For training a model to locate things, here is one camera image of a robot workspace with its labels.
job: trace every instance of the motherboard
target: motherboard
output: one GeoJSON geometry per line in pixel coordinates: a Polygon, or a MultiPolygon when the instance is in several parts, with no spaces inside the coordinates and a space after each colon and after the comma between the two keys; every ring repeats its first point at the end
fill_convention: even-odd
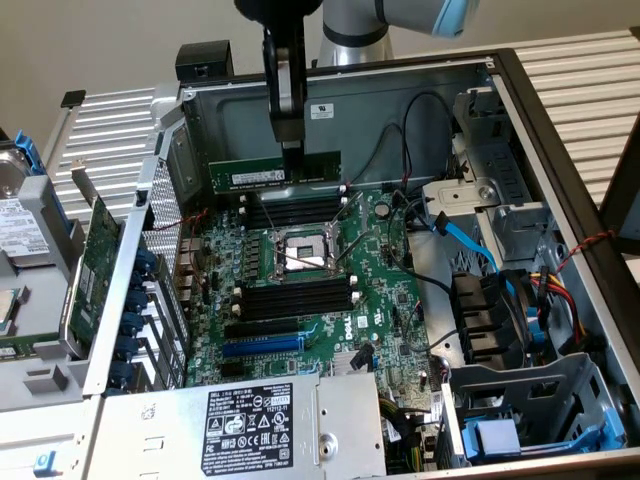
{"type": "MultiPolygon", "coordinates": [[[[387,219],[391,213],[391,194],[369,190],[359,200],[351,205],[336,201],[325,216],[333,219],[340,208],[344,210],[336,222],[338,238],[333,242],[339,251],[332,252],[332,258],[346,254],[334,269],[314,266],[330,262],[325,252],[331,250],[326,234],[331,220],[292,224],[300,218],[298,213],[293,212],[283,220],[279,209],[267,202],[254,205],[253,216],[247,212],[251,210],[249,207],[211,216],[209,226],[201,232],[204,249],[210,249],[204,253],[210,254],[202,254],[201,250],[193,254],[190,262],[194,264],[195,275],[204,276],[205,285],[211,283],[211,293],[200,290],[191,299],[193,343],[188,386],[315,372],[352,374],[351,360],[367,345],[374,350],[370,369],[375,372],[381,395],[394,398],[401,406],[429,408],[429,388],[425,389],[422,379],[429,372],[429,360],[425,353],[411,351],[401,333],[404,326],[413,344],[426,344],[423,319],[412,315],[419,302],[416,281],[394,267],[389,258],[387,219]],[[242,218],[247,213],[249,218],[242,218]],[[275,228],[271,227],[273,221],[277,224],[275,228]],[[274,248],[274,236],[278,245],[282,245],[282,254],[274,248]],[[305,308],[313,310],[315,305],[318,313],[307,313],[302,308],[301,314],[292,319],[287,312],[297,312],[289,309],[301,285],[320,289],[318,296],[326,305],[323,301],[314,304],[307,298],[305,308]],[[273,292],[275,297],[263,296],[261,301],[257,294],[273,288],[278,289],[273,292]],[[252,292],[256,293],[249,302],[247,297],[252,292]],[[341,293],[335,297],[331,292],[341,293]],[[244,298],[238,302],[238,296],[244,298]],[[281,300],[287,305],[279,306],[281,300]],[[266,335],[273,324],[284,329],[287,322],[294,322],[296,326],[289,325],[286,331],[295,331],[302,345],[283,352],[252,351],[244,355],[247,351],[241,349],[237,350],[238,356],[229,352],[230,337],[241,335],[234,333],[238,326],[250,332],[246,326],[260,320],[263,322],[257,323],[260,329],[254,338],[262,332],[266,335]]],[[[322,211],[318,205],[302,208],[303,217],[312,212],[320,215],[322,211]]],[[[394,221],[391,230],[396,232],[399,228],[400,222],[394,221]]],[[[231,345],[244,347],[242,341],[233,342],[231,345]]]]}

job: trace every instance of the gray wall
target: gray wall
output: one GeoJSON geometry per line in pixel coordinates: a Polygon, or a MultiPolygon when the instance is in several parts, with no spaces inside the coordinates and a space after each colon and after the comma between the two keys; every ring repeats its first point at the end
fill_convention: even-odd
{"type": "MultiPolygon", "coordinates": [[[[171,81],[183,43],[228,38],[237,73],[262,68],[260,27],[232,0],[3,0],[0,11],[0,125],[12,135],[25,129],[41,149],[64,92],[171,81]]],[[[400,56],[631,25],[640,25],[639,0],[480,0],[456,41],[391,35],[400,56]]],[[[320,13],[307,19],[309,59],[319,51],[321,27],[320,13]]]]}

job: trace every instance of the psu label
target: psu label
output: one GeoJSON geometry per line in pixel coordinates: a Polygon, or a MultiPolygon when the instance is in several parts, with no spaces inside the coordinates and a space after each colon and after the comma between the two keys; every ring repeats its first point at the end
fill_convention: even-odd
{"type": "Polygon", "coordinates": [[[208,477],[293,466],[293,384],[209,393],[202,471],[208,477]]]}

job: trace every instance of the blue pcie slot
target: blue pcie slot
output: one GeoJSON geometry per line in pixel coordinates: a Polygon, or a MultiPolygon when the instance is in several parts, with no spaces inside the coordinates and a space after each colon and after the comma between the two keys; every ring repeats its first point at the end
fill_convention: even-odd
{"type": "Polygon", "coordinates": [[[223,357],[243,357],[245,355],[262,355],[265,353],[304,352],[304,338],[298,335],[267,337],[245,342],[226,343],[222,346],[223,357]]]}

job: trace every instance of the warning label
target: warning label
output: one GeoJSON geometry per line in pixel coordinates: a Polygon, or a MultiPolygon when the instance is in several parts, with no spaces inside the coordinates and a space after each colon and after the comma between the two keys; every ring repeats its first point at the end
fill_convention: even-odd
{"type": "Polygon", "coordinates": [[[208,477],[293,466],[291,383],[211,392],[202,449],[208,477]]]}
{"type": "Polygon", "coordinates": [[[12,258],[49,253],[33,215],[17,198],[0,200],[0,249],[12,258]]]}

